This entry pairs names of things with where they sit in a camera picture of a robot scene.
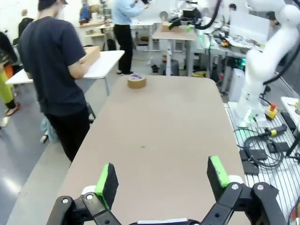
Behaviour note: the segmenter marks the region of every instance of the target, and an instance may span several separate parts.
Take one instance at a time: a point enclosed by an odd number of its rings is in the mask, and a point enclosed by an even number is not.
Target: black cap
[[[50,6],[52,6],[57,0],[38,0],[38,10],[42,11],[46,8],[49,8]],[[66,0],[61,0],[61,2],[65,5],[67,5],[68,3],[66,2]]]

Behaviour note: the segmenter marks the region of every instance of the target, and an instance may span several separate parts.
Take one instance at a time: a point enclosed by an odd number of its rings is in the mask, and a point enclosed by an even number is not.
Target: person in light blue shirt
[[[148,5],[137,6],[138,0],[115,0],[112,7],[113,32],[120,45],[120,50],[125,53],[119,60],[118,74],[131,74],[131,62],[133,55],[133,41],[131,36],[131,18],[138,16]]]

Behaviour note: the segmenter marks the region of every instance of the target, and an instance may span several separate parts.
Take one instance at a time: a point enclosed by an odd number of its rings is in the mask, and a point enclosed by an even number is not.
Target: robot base
[[[252,121],[252,122],[245,122],[244,118],[241,118],[238,116],[236,112],[236,107],[237,107],[237,102],[228,102],[229,109],[230,109],[230,116],[233,121],[233,125],[235,127],[240,127],[240,128],[246,128],[246,127],[253,127],[253,128],[270,128],[270,125],[268,123],[268,120],[264,114],[256,116],[256,121],[257,124]]]

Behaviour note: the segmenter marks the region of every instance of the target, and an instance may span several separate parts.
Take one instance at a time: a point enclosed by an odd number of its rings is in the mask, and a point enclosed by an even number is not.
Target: concrete floor
[[[161,54],[156,52],[152,55],[159,65]],[[182,62],[184,55],[176,53],[175,58]],[[151,74],[146,52],[136,52],[134,59],[133,71]],[[117,67],[114,67],[107,76],[112,89],[119,78],[116,71]],[[104,81],[79,81],[78,84],[98,114],[107,98]],[[277,103],[279,109],[283,109],[281,96],[296,97],[281,80],[270,87],[267,98]],[[60,144],[39,142],[43,115],[39,112],[32,84],[22,85],[19,90],[17,100],[22,104],[22,109],[12,116],[9,125],[1,131],[0,138],[0,225],[43,225],[70,162]],[[2,115],[4,110],[5,107],[0,105]]]

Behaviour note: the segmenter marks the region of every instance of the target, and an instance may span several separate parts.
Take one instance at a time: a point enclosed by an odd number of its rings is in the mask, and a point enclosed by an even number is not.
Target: man in dark t-shirt
[[[39,0],[39,16],[24,30],[18,51],[34,81],[41,112],[73,161],[90,128],[87,103],[75,79],[83,78],[90,65],[80,61],[85,51],[72,24],[55,18],[65,4]]]

